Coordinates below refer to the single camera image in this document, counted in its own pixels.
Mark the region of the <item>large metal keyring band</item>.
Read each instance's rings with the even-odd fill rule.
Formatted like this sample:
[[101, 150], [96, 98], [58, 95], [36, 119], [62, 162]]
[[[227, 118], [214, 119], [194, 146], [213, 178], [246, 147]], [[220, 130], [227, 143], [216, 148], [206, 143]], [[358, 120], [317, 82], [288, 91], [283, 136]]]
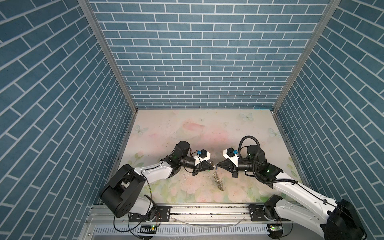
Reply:
[[223, 182], [217, 173], [217, 169], [218, 169], [218, 167], [214, 166], [214, 173], [213, 173], [214, 181], [215, 181], [218, 189], [223, 192], [224, 191], [224, 185], [223, 185]]

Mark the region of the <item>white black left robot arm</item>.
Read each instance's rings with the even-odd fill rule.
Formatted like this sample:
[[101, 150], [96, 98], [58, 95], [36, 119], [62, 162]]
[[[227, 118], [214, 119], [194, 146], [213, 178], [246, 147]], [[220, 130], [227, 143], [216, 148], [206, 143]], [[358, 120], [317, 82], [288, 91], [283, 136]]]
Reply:
[[159, 180], [175, 176], [182, 168], [190, 169], [196, 176], [200, 172], [213, 170], [209, 163], [211, 153], [205, 149], [196, 151], [188, 142], [180, 141], [172, 152], [162, 158], [159, 163], [148, 167], [132, 167], [123, 165], [111, 177], [99, 193], [101, 201], [109, 208], [116, 218], [121, 218], [128, 213], [138, 214], [146, 221], [155, 217], [158, 205], [152, 200], [151, 195], [140, 197], [144, 186]]

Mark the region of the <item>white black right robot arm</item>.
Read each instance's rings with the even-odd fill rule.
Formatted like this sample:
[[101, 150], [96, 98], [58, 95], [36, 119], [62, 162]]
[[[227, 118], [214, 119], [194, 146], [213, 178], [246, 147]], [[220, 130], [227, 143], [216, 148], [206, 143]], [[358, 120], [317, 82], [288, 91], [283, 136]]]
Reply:
[[287, 219], [325, 240], [365, 240], [368, 235], [356, 208], [347, 200], [328, 198], [291, 178], [281, 168], [269, 163], [259, 141], [253, 136], [241, 139], [238, 149], [223, 151], [224, 161], [217, 167], [238, 178], [239, 172], [279, 191], [296, 201], [292, 204], [273, 195], [264, 204], [270, 221]]

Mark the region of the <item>aluminium front rail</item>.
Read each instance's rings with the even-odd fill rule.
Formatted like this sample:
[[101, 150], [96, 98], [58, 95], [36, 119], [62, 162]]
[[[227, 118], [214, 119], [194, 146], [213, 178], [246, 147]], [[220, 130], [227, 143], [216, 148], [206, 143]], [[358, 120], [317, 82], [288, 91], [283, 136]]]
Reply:
[[[250, 203], [243, 204], [158, 204], [158, 206], [171, 206], [169, 222], [161, 223], [189, 223], [189, 224], [223, 224], [230, 225], [235, 222], [252, 222], [249, 210]], [[280, 200], [274, 208], [277, 215], [297, 224], [323, 224], [326, 221], [321, 216], [310, 212], [297, 204], [290, 204]]]

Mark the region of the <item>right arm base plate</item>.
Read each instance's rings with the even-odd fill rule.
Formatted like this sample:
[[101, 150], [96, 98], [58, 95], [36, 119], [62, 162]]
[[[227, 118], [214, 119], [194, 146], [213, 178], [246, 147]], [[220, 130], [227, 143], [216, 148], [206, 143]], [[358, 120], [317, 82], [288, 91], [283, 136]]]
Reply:
[[247, 206], [252, 222], [288, 222], [288, 219], [281, 218], [275, 210], [265, 205], [250, 204]]

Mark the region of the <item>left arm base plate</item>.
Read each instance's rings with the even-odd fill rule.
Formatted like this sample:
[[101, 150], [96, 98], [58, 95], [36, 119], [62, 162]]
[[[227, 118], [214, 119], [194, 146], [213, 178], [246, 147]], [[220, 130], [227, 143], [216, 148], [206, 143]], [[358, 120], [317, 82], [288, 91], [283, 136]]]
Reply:
[[147, 222], [155, 222], [156, 218], [158, 219], [158, 222], [169, 222], [171, 215], [171, 206], [156, 206], [152, 207], [149, 210], [149, 213], [146, 215], [140, 215], [137, 213], [130, 213], [129, 214], [129, 222], [130, 223], [139, 223], [140, 221], [147, 221]]

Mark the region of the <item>aluminium right corner post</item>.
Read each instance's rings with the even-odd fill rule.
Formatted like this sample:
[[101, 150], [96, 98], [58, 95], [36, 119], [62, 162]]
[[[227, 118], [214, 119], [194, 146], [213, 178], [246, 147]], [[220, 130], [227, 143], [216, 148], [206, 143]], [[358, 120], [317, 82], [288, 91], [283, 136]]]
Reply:
[[293, 70], [292, 70], [290, 76], [287, 78], [287, 81], [286, 81], [284, 87], [282, 88], [282, 91], [279, 94], [277, 101], [273, 105], [273, 109], [272, 109], [273, 115], [277, 115], [277, 112], [278, 112], [279, 108], [281, 107], [283, 100], [285, 99], [290, 88], [293, 86], [294, 82], [296, 81], [297, 76], [299, 75], [304, 64], [306, 63], [307, 59], [309, 58], [312, 50], [314, 49], [316, 43], [320, 39], [320, 36], [322, 35], [323, 31], [325, 30], [331, 17], [335, 13], [340, 2], [341, 2], [341, 0], [331, 0], [331, 1], [329, 1], [328, 5], [326, 6], [318, 24], [314, 28], [314, 31], [313, 31], [311, 37], [309, 38], [302, 54], [298, 58], [296, 65], [293, 67]]

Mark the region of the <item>aluminium corner post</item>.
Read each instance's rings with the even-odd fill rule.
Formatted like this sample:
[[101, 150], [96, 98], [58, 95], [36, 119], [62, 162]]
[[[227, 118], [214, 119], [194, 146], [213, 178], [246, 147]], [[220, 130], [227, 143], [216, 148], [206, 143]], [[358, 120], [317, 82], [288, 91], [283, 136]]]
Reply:
[[78, 0], [79, 2], [79, 5], [101, 47], [101, 50], [103, 51], [106, 59], [107, 59], [107, 62], [108, 64], [110, 65], [111, 67], [111, 70], [113, 71], [114, 73], [114, 76], [116, 77], [117, 79], [117, 82], [119, 84], [119, 86], [121, 87], [123, 93], [124, 93], [124, 96], [130, 106], [130, 108], [132, 109], [133, 113], [136, 114], [138, 109], [134, 103], [134, 100], [132, 98], [132, 96], [130, 95], [129, 93], [129, 90], [127, 88], [127, 84], [125, 83], [124, 81], [124, 78], [122, 76], [122, 73], [116, 63], [116, 60], [113, 56], [113, 53], [108, 45], [108, 42], [104, 36], [104, 33], [98, 23], [98, 20], [96, 18], [96, 15], [91, 7], [91, 3], [90, 1], [86, 1], [86, 0]]
[[290, 88], [293, 86], [294, 82], [296, 81], [297, 76], [299, 75], [304, 64], [306, 63], [307, 59], [309, 58], [312, 50], [314, 49], [316, 43], [320, 39], [320, 36], [322, 35], [323, 31], [325, 30], [331, 17], [335, 13], [340, 2], [341, 2], [341, 0], [331, 0], [331, 1], [329, 1], [328, 5], [326, 6], [318, 24], [314, 28], [314, 31], [313, 31], [311, 37], [309, 38], [302, 54], [298, 58], [296, 65], [293, 67], [293, 70], [292, 70], [290, 76], [287, 78], [287, 81], [286, 81], [284, 87], [282, 88], [282, 91], [279, 94], [277, 101], [273, 105], [273, 109], [272, 109], [273, 115], [277, 115], [277, 112], [278, 112], [279, 108], [281, 107], [283, 100], [285, 99]]

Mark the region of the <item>aluminium left corner post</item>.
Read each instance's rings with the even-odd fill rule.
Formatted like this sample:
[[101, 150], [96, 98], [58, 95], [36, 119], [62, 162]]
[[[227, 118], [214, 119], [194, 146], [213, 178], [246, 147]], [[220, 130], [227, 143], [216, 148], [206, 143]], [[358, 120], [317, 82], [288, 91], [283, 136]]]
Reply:
[[79, 2], [79, 5], [101, 47], [101, 50], [103, 51], [106, 59], [107, 59], [107, 62], [108, 64], [110, 65], [111, 67], [111, 70], [113, 71], [114, 73], [114, 76], [116, 77], [117, 79], [117, 82], [119, 84], [119, 86], [121, 87], [123, 93], [124, 93], [124, 96], [130, 106], [130, 108], [132, 109], [133, 113], [136, 114], [138, 109], [134, 103], [134, 100], [132, 98], [132, 96], [130, 95], [129, 93], [129, 90], [127, 88], [127, 84], [125, 83], [124, 81], [124, 78], [122, 76], [122, 73], [116, 63], [116, 60], [113, 56], [113, 53], [108, 45], [108, 42], [104, 36], [104, 33], [98, 23], [98, 20], [96, 18], [96, 15], [91, 7], [91, 3], [90, 1], [86, 1], [86, 0], [78, 0]]

